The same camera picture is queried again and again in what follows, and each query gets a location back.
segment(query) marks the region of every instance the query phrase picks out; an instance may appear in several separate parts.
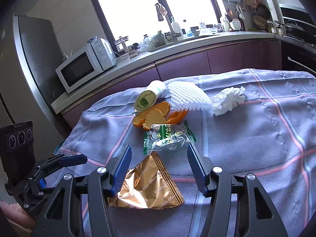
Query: crumpled tissue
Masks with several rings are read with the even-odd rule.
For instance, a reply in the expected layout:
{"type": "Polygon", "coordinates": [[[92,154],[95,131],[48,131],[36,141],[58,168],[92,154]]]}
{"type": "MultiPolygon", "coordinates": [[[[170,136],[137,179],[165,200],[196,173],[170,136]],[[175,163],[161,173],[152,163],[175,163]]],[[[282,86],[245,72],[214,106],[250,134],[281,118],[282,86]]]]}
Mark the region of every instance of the crumpled tissue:
{"type": "Polygon", "coordinates": [[[246,89],[241,86],[240,88],[226,88],[220,91],[217,95],[211,98],[212,110],[216,116],[222,115],[227,111],[232,111],[237,107],[237,103],[245,101],[245,96],[242,93],[246,89]]]}

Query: green plastic wrapper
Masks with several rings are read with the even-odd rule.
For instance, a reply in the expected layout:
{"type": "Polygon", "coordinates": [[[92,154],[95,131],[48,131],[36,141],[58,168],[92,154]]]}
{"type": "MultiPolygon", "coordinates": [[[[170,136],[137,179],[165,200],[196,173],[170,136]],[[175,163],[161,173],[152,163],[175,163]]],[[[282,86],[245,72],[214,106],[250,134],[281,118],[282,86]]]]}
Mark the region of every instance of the green plastic wrapper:
{"type": "Polygon", "coordinates": [[[144,134],[143,153],[149,155],[152,151],[177,150],[196,138],[188,128],[187,121],[183,125],[153,124],[149,132],[144,134]]]}

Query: small bottle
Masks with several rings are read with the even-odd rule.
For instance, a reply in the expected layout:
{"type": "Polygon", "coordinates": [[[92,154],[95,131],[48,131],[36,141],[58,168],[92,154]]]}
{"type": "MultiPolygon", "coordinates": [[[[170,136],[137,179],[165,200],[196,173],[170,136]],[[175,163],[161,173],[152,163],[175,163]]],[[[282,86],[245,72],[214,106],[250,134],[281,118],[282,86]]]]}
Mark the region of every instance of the small bottle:
{"type": "Polygon", "coordinates": [[[182,29],[181,29],[181,27],[180,27],[180,24],[174,21],[173,16],[171,17],[171,26],[172,26],[172,29],[173,29],[173,31],[174,31],[175,33],[180,33],[180,34],[181,34],[180,37],[177,37],[177,40],[178,40],[178,41],[179,41],[179,40],[183,40],[184,37],[183,37],[183,33],[182,33],[182,29]]]}

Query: bowl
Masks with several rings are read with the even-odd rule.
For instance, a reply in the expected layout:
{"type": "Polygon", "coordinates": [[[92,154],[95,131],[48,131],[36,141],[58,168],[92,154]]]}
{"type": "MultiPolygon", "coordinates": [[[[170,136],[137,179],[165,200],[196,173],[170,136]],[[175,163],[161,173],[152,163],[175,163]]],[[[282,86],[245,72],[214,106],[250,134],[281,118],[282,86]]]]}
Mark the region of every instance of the bowl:
{"type": "Polygon", "coordinates": [[[199,31],[199,30],[195,30],[194,32],[192,32],[192,35],[193,35],[194,37],[198,37],[199,34],[200,34],[200,31],[199,31]]]}
{"type": "Polygon", "coordinates": [[[253,17],[253,22],[255,23],[256,26],[261,27],[261,28],[266,28],[268,26],[268,22],[261,16],[255,15],[253,17]]]}

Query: oven handle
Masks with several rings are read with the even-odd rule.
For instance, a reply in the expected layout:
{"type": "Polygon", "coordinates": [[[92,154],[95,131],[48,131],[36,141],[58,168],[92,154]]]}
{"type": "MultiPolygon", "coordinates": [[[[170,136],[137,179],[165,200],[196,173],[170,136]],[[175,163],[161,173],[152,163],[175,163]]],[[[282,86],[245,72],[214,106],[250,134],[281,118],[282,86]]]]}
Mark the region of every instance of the oven handle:
{"type": "Polygon", "coordinates": [[[312,72],[314,72],[316,74],[316,72],[314,70],[310,69],[309,67],[306,67],[305,65],[303,65],[303,64],[301,64],[301,63],[299,63],[297,61],[292,60],[290,57],[288,57],[288,60],[292,61],[292,62],[294,62],[294,63],[296,63],[296,64],[298,64],[298,65],[300,65],[300,66],[302,66],[304,68],[307,68],[308,70],[310,70],[310,71],[312,71],[312,72]]]}

